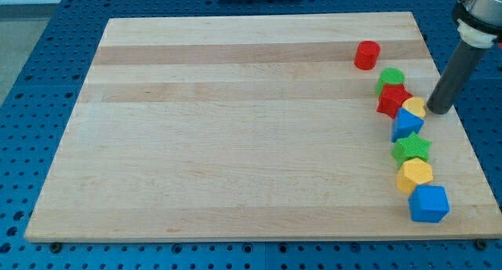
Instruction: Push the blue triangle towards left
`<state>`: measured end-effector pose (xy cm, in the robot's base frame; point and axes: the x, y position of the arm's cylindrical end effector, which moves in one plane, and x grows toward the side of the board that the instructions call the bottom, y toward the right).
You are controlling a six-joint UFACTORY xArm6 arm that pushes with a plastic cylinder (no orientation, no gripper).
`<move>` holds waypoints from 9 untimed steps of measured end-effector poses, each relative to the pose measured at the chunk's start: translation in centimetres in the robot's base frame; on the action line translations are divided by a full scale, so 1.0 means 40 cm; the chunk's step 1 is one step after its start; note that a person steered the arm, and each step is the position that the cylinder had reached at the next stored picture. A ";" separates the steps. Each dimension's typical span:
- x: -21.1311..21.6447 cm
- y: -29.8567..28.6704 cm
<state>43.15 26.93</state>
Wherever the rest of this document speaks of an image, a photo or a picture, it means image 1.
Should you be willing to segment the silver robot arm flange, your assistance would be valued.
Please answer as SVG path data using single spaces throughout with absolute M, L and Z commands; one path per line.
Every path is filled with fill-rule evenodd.
M 461 47 L 485 50 L 501 44 L 501 0 L 457 0 L 452 17 Z

